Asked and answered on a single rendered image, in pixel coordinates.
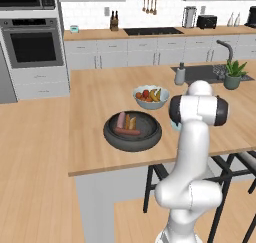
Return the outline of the pink sausage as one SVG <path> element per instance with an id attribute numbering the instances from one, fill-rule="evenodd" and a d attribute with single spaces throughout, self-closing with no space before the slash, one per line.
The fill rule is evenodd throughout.
<path id="1" fill-rule="evenodd" d="M 118 128 L 123 128 L 124 127 L 125 117 L 126 117 L 125 112 L 121 112 L 119 114 L 118 120 L 117 120 L 117 127 Z"/>

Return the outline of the red-brown sausage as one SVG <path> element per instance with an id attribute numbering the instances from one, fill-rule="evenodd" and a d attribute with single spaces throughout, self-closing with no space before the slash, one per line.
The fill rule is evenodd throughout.
<path id="1" fill-rule="evenodd" d="M 124 134 L 124 135 L 132 135 L 132 136 L 138 136 L 141 134 L 141 132 L 139 130 L 135 130 L 135 129 L 124 129 L 124 128 L 119 128 L 116 127 L 114 129 L 114 131 L 118 134 Z"/>

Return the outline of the pale blue fruit bowl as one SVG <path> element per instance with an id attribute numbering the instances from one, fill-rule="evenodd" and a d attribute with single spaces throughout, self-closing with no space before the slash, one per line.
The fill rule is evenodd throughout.
<path id="1" fill-rule="evenodd" d="M 153 89 L 156 89 L 155 91 L 155 96 L 157 91 L 161 88 L 161 96 L 160 96 L 160 101 L 159 102 L 154 102 L 151 98 L 150 95 L 147 98 L 143 97 L 143 91 L 144 90 L 148 90 L 149 94 L 150 91 Z M 136 93 L 140 92 L 142 94 L 142 97 L 140 99 L 136 98 Z M 144 109 L 148 109 L 148 110 L 156 110 L 161 108 L 169 99 L 170 97 L 170 93 L 167 89 L 160 87 L 160 86 L 155 86 L 155 85 L 143 85 L 143 86 L 139 86 L 137 88 L 135 88 L 133 90 L 133 97 L 135 98 L 136 102 L 138 103 L 138 105 Z"/>

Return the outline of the white lower cupboard run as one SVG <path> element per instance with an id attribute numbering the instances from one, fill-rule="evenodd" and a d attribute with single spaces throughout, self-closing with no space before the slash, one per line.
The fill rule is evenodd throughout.
<path id="1" fill-rule="evenodd" d="M 67 41 L 65 51 L 70 70 L 225 61 L 218 40 L 233 58 L 256 59 L 256 34 Z"/>

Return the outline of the dark grey sink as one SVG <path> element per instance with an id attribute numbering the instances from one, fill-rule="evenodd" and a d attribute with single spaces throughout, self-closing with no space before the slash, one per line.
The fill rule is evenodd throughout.
<path id="1" fill-rule="evenodd" d="M 185 82 L 188 85 L 197 80 L 204 80 L 209 84 L 223 83 L 227 73 L 225 64 L 186 66 Z"/>

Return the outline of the white kitchen island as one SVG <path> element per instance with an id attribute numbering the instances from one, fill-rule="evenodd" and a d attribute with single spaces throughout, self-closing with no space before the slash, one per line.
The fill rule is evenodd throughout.
<path id="1" fill-rule="evenodd" d="M 225 124 L 209 128 L 208 159 L 256 150 L 256 72 L 249 74 L 250 80 L 235 90 L 211 85 L 213 94 L 228 103 L 229 114 Z M 133 90 L 143 85 L 163 87 L 170 97 L 159 109 L 144 109 L 133 97 Z M 149 165 L 175 164 L 181 130 L 171 127 L 169 105 L 189 86 L 175 85 L 167 65 L 72 72 L 68 173 L 76 182 L 86 243 L 115 243 L 115 203 L 143 195 Z M 127 152 L 107 142 L 106 121 L 127 111 L 148 113 L 159 122 L 162 136 L 154 147 Z"/>

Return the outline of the wooden knife block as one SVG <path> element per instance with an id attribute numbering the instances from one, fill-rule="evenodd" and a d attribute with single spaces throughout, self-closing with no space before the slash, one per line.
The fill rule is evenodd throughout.
<path id="1" fill-rule="evenodd" d="M 119 24 L 118 12 L 114 11 L 114 12 L 112 12 L 112 15 L 110 18 L 110 30 L 118 31 L 119 30 L 118 24 Z"/>

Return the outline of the white drawers under oven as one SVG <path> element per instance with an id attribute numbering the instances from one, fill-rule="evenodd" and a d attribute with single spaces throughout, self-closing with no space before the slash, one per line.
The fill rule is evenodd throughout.
<path id="1" fill-rule="evenodd" d="M 10 74 L 19 100 L 63 97 L 70 92 L 64 66 L 12 69 Z"/>

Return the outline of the green potted plant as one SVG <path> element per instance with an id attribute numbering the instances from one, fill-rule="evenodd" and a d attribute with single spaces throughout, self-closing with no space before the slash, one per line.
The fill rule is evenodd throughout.
<path id="1" fill-rule="evenodd" d="M 224 78 L 224 87 L 226 89 L 235 90 L 239 87 L 241 78 L 246 75 L 244 71 L 245 66 L 246 63 L 240 65 L 238 61 L 227 61 L 227 73 Z"/>

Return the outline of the black bar stool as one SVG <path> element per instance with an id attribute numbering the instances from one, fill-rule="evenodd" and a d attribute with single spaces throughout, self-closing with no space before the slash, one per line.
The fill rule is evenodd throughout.
<path id="1" fill-rule="evenodd" d="M 222 172 L 218 177 L 207 178 L 207 181 L 217 182 L 220 184 L 223 199 L 220 206 L 216 209 L 207 243 L 214 243 L 214 237 L 215 237 L 217 227 L 221 218 L 221 214 L 224 208 L 224 204 L 229 191 L 231 180 L 234 176 L 238 176 L 238 173 L 233 172 L 230 169 L 231 162 L 233 161 L 234 157 L 235 157 L 234 154 L 229 154 L 228 160 L 224 161 L 220 155 L 212 156 L 213 161 L 222 169 Z M 156 187 L 156 185 L 152 183 L 153 174 L 156 174 L 159 180 L 163 180 L 169 175 L 169 173 L 167 172 L 163 164 L 155 164 L 155 165 L 148 166 L 144 203 L 143 203 L 144 213 L 146 213 L 148 210 L 150 192 L 154 190 Z"/>
<path id="2" fill-rule="evenodd" d="M 254 189 L 256 188 L 256 152 L 255 151 L 240 152 L 236 154 L 236 157 L 255 177 L 253 183 L 251 184 L 248 190 L 248 193 L 252 194 Z M 256 227 L 256 214 L 253 217 L 253 220 L 244 236 L 242 243 L 248 243 L 255 227 Z"/>

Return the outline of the grey curved tap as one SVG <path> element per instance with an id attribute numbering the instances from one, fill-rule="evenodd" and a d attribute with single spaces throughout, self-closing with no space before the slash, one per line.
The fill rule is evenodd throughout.
<path id="1" fill-rule="evenodd" d="M 228 61 L 231 62 L 232 59 L 233 59 L 233 48 L 232 48 L 232 46 L 230 44 L 224 42 L 224 41 L 221 41 L 221 40 L 216 40 L 216 43 L 220 44 L 220 45 L 222 45 L 222 46 L 224 46 L 228 49 L 228 51 L 229 51 Z"/>

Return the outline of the grey fridge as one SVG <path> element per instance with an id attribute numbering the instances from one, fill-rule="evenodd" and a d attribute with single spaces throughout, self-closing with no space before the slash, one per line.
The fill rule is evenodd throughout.
<path id="1" fill-rule="evenodd" d="M 4 57 L 2 45 L 0 44 L 0 104 L 16 102 L 17 97 Z"/>

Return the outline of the black coffee machine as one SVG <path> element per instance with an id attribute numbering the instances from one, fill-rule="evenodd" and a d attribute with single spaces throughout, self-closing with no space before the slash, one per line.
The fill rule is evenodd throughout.
<path id="1" fill-rule="evenodd" d="M 256 28 L 256 6 L 252 6 L 249 10 L 249 15 L 245 26 Z"/>

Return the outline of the rail with hanging tools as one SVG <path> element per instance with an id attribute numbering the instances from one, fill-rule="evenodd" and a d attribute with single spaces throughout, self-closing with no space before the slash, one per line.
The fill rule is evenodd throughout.
<path id="1" fill-rule="evenodd" d="M 146 14 L 157 14 L 157 0 L 143 0 L 142 11 Z"/>

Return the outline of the steel wall oven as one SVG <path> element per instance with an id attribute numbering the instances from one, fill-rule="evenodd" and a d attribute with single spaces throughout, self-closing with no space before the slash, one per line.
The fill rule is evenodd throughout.
<path id="1" fill-rule="evenodd" d="M 0 19 L 12 68 L 64 64 L 55 18 Z"/>

